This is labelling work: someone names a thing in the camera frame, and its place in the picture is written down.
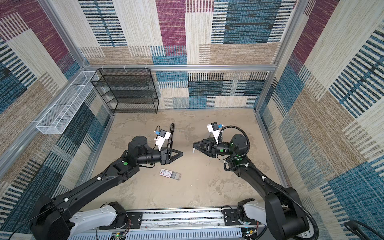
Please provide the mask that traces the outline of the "grey staple tray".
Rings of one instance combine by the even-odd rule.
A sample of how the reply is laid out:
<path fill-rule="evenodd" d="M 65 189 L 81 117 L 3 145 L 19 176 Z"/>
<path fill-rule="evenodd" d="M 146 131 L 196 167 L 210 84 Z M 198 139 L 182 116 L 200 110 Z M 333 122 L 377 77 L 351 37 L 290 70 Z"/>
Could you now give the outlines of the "grey staple tray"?
<path fill-rule="evenodd" d="M 181 179 L 181 174 L 177 172 L 172 172 L 171 173 L 171 179 L 179 181 Z"/>

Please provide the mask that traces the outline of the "red white staple box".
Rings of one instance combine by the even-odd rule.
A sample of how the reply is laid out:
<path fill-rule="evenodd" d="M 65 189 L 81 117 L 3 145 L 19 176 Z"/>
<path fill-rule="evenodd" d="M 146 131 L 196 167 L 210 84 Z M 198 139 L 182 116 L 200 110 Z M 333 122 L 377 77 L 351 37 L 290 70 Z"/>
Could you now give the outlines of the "red white staple box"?
<path fill-rule="evenodd" d="M 166 178 L 171 178 L 172 174 L 173 174 L 172 171 L 169 171 L 169 170 L 166 170 L 166 169 L 161 169 L 161 171 L 159 173 L 160 176 L 166 177 Z"/>

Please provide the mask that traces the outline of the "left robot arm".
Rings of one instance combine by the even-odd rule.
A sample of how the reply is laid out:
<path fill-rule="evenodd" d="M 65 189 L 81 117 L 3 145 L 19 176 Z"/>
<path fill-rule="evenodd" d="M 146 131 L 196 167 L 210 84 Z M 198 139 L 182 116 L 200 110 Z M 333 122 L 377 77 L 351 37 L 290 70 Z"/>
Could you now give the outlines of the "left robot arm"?
<path fill-rule="evenodd" d="M 81 209 L 95 198 L 139 172 L 145 164 L 168 165 L 181 158 L 183 152 L 163 147 L 154 150 L 144 136 L 136 136 L 120 158 L 82 185 L 54 198 L 42 195 L 33 210 L 30 230 L 37 240 L 67 240 L 93 228 L 111 226 L 125 229 L 127 212 L 118 202 L 93 211 Z"/>

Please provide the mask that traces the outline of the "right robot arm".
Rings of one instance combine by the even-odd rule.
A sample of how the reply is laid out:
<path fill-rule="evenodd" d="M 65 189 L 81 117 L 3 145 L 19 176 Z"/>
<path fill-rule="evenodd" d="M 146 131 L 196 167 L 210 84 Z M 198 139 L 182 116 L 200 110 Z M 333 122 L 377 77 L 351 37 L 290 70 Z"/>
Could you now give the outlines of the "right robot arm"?
<path fill-rule="evenodd" d="M 266 225 L 276 240 L 301 239 L 300 234 L 313 227 L 312 240 L 319 238 L 319 228 L 308 210 L 304 208 L 295 189 L 285 188 L 263 174 L 248 158 L 250 141 L 248 137 L 236 134 L 230 142 L 219 142 L 215 138 L 207 138 L 193 144 L 195 150 L 210 158 L 227 155 L 224 163 L 227 172 L 234 172 L 249 183 L 263 198 L 265 212 L 258 217 L 250 210 L 251 202 L 241 206 L 248 219 Z"/>

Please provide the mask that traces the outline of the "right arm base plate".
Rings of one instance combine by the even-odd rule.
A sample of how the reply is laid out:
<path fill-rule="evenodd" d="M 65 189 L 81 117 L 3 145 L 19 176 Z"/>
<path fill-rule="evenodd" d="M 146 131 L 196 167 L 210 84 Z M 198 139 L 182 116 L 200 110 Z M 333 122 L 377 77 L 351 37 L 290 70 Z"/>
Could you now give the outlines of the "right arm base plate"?
<path fill-rule="evenodd" d="M 226 226 L 248 225 L 249 222 L 245 222 L 240 219 L 238 211 L 231 206 L 222 206 L 220 212 L 224 216 L 224 223 Z"/>

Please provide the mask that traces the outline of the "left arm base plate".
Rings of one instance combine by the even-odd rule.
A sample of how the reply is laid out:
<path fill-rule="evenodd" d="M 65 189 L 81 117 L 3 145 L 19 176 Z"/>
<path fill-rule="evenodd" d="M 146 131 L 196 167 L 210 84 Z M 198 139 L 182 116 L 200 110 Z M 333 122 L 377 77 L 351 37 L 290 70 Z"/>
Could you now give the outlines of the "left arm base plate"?
<path fill-rule="evenodd" d="M 99 230 L 128 230 L 139 229 L 143 220 L 143 212 L 127 212 L 124 215 L 118 215 L 117 219 L 109 226 L 98 227 Z"/>

